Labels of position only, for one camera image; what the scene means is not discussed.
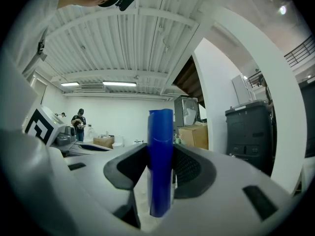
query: black slot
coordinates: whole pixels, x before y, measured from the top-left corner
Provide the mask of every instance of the black slot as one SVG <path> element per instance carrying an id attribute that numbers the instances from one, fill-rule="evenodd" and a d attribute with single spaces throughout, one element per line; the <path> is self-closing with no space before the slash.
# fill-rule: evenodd
<path id="1" fill-rule="evenodd" d="M 71 171 L 74 171 L 74 170 L 77 170 L 77 169 L 80 169 L 80 168 L 83 168 L 85 167 L 86 165 L 84 163 L 75 163 L 75 164 L 71 164 L 71 165 L 68 165 L 69 169 Z"/>
<path id="2" fill-rule="evenodd" d="M 96 147 L 96 146 L 93 146 L 93 145 L 87 145 L 87 144 L 79 145 L 79 147 L 80 147 L 81 149 L 91 150 L 91 151 L 109 151 L 109 149 L 105 149 L 105 148 L 101 148 L 101 147 Z"/>
<path id="3" fill-rule="evenodd" d="M 249 185 L 243 188 L 243 191 L 262 220 L 278 210 L 258 186 Z"/>

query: black shirt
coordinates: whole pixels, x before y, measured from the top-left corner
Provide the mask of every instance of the black shirt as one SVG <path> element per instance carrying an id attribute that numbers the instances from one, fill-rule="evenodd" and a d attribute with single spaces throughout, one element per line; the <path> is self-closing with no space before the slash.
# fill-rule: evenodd
<path id="1" fill-rule="evenodd" d="M 86 121 L 85 121 L 85 117 L 83 117 L 83 116 L 82 116 L 82 117 L 79 117 L 78 115 L 75 115 L 75 116 L 72 117 L 72 120 L 71 120 L 71 121 L 73 121 L 73 120 L 75 120 L 75 119 L 80 119 L 80 120 L 83 122 L 84 125 L 87 124 Z M 84 131 L 84 128 L 82 128 L 82 129 L 78 128 L 78 125 L 79 125 L 79 124 L 80 124 L 79 121 L 76 121 L 76 122 L 73 124 L 76 133 L 82 133 L 82 132 Z"/>

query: black trash bin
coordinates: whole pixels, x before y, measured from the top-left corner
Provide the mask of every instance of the black trash bin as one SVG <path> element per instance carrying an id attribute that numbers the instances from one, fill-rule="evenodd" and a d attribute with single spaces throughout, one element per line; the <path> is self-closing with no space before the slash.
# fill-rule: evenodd
<path id="1" fill-rule="evenodd" d="M 315 156 L 315 77 L 299 84 L 304 100 L 307 120 L 305 158 Z"/>
<path id="2" fill-rule="evenodd" d="M 227 151 L 270 175 L 272 171 L 272 125 L 264 101 L 253 101 L 225 111 Z"/>

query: wall light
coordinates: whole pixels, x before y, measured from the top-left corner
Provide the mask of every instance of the wall light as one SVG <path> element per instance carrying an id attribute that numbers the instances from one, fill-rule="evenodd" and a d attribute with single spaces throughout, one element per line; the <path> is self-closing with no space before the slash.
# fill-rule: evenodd
<path id="1" fill-rule="evenodd" d="M 280 13 L 282 15 L 284 15 L 286 13 L 286 7 L 285 6 L 281 6 L 281 8 L 279 9 Z"/>
<path id="2" fill-rule="evenodd" d="M 103 84 L 106 86 L 124 86 L 124 87 L 136 87 L 137 86 L 137 83 L 135 83 L 135 82 L 103 81 Z"/>
<path id="3" fill-rule="evenodd" d="M 70 87 L 70 86 L 79 86 L 80 84 L 77 82 L 67 82 L 67 83 L 61 83 L 64 87 Z"/>

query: air vent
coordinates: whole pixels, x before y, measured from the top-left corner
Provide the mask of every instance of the air vent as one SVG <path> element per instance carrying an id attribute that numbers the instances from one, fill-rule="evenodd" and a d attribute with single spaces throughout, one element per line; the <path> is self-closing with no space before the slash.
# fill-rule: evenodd
<path id="1" fill-rule="evenodd" d="M 82 85 L 82 90 L 104 90 L 103 85 Z"/>

